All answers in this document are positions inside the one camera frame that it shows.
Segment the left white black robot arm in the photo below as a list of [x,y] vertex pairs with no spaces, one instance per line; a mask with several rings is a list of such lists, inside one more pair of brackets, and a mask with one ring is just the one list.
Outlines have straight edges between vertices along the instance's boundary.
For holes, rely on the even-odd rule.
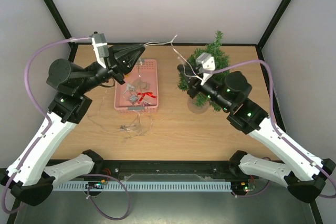
[[92,100],[85,94],[110,79],[124,84],[124,76],[132,71],[145,46],[101,45],[94,50],[98,59],[85,68],[67,59],[57,59],[50,65],[47,84],[57,93],[36,135],[20,157],[1,174],[1,185],[27,205],[37,206],[57,186],[102,170],[103,158],[92,150],[83,151],[63,163],[47,165],[60,143],[87,113]]

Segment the small green christmas tree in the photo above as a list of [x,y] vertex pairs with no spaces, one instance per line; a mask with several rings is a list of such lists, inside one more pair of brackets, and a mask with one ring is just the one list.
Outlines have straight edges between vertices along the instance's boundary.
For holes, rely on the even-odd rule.
[[[201,73],[200,77],[196,77],[196,73],[200,70],[214,71],[229,66],[229,56],[222,51],[223,33],[218,30],[215,32],[215,40],[207,44],[204,48],[196,48],[192,55],[182,64],[179,73],[179,83],[177,87],[182,91],[187,91],[188,86],[193,80],[200,81],[204,84],[209,80],[209,73]],[[196,114],[201,114],[212,108],[213,111],[219,112],[221,107],[211,101],[210,96],[198,93],[194,98],[189,98],[187,102],[189,110]]]

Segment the clear led string lights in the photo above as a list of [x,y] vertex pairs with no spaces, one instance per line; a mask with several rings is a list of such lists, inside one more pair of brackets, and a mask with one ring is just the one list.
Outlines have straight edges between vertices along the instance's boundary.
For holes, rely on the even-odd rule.
[[[174,52],[177,54],[177,56],[178,56],[178,59],[179,60],[182,60],[182,63],[183,63],[183,61],[185,61],[187,64],[189,64],[188,63],[188,61],[177,51],[177,50],[175,50],[174,49],[174,47],[173,47],[173,41],[176,39],[176,37],[177,37],[178,35],[175,35],[172,39],[171,39],[171,41],[169,41],[169,42],[154,42],[154,41],[152,41],[152,42],[147,42],[147,43],[145,43],[144,44],[144,46],[146,47],[146,46],[162,46],[162,45],[167,45],[167,44],[170,44],[171,45],[171,47],[172,47],[172,49],[174,50]],[[137,69],[137,73],[138,73],[138,78],[142,78],[141,77],[141,72],[140,72],[140,67],[142,67],[142,66],[145,66],[147,63],[143,63],[142,62],[142,60],[141,59],[139,59],[138,60],[138,63],[136,64],[136,69]],[[115,94],[116,94],[116,91],[117,91],[117,86],[116,86],[116,83],[115,83],[115,81],[113,80],[113,85],[112,86],[109,86],[109,85],[105,85],[105,84],[102,84],[102,85],[100,85],[101,87],[103,87],[103,88],[106,88],[106,89],[110,89],[110,88],[113,88],[113,87],[115,87],[116,89],[115,89]],[[154,88],[153,87],[151,87],[150,86],[150,88],[148,89],[148,90],[138,90],[137,89],[137,93],[138,92],[149,92],[149,91],[151,91],[151,90],[154,90]],[[107,130],[104,126],[102,126],[101,124],[99,124],[99,123],[97,123],[96,121],[94,121],[93,119],[92,119],[92,117],[93,116],[98,116],[99,115],[99,112],[100,112],[100,110],[101,110],[101,108],[102,108],[102,106],[103,106],[103,103],[104,103],[104,98],[105,98],[105,96],[106,96],[106,94],[107,94],[107,90],[106,90],[106,93],[105,93],[105,95],[104,95],[104,97],[103,97],[103,99],[102,99],[102,102],[101,102],[101,104],[100,104],[100,107],[99,107],[99,110],[98,110],[98,112],[96,113],[96,114],[93,114],[93,115],[88,115],[87,117],[88,117],[88,119],[91,121],[91,122],[93,122],[94,124],[96,124],[96,125],[98,125],[98,126],[100,126],[103,130],[105,130],[105,131],[107,131],[107,132],[111,132],[111,131],[109,131],[109,130]],[[130,124],[128,124],[128,125],[121,125],[120,126],[120,130],[122,131],[122,132],[125,132],[128,136],[125,136],[125,139],[128,139],[128,138],[132,138],[132,137],[135,137],[135,136],[139,136],[139,135],[144,135],[147,131],[149,131],[151,128],[152,128],[152,125],[153,125],[153,121],[152,121],[152,119],[151,119],[151,115],[148,115],[148,118],[150,119],[150,125],[149,125],[149,128],[147,129],[147,130],[142,130],[142,126],[141,126],[141,113],[145,113],[145,110],[146,109],[148,109],[148,107],[144,107],[143,106],[143,103],[144,102],[147,102],[147,103],[149,103],[150,104],[150,108],[152,108],[152,107],[154,107],[154,105],[151,103],[151,102],[148,102],[145,98],[147,98],[148,96],[146,96],[143,100],[142,100],[142,102],[140,103],[140,104],[138,104],[138,102],[137,103],[135,103],[135,104],[132,104],[130,101],[129,101],[129,97],[128,98],[126,98],[125,96],[123,96],[124,97],[124,99],[127,101],[127,102],[129,102],[132,106],[128,106],[127,107],[127,109],[128,108],[130,108],[131,110],[127,110],[127,111],[130,111],[130,112],[135,112],[135,113],[137,113],[137,116],[136,116],[136,118],[130,123]],[[154,98],[151,98],[153,101],[155,101],[156,103],[157,103],[157,105],[158,105],[158,95],[156,94],[156,99],[154,99]]]

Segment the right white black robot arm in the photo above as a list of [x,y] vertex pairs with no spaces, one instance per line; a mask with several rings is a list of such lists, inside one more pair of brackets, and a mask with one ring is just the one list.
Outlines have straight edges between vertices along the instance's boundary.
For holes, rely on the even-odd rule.
[[277,163],[237,151],[230,159],[232,176],[239,178],[246,174],[267,179],[284,186],[305,203],[321,196],[335,162],[314,156],[275,124],[262,107],[248,98],[251,85],[240,71],[229,73],[219,83],[214,77],[202,82],[191,73],[192,68],[184,65],[178,65],[177,69],[187,83],[187,94],[191,98],[199,93],[208,96],[228,113],[227,119],[235,129],[262,143],[281,160]]

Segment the pink plastic basket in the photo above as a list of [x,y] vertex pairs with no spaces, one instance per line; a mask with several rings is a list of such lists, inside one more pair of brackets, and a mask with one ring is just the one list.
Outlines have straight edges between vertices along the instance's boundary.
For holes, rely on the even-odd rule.
[[156,112],[159,105],[157,62],[143,59],[124,77],[124,84],[116,83],[114,108],[119,113]]

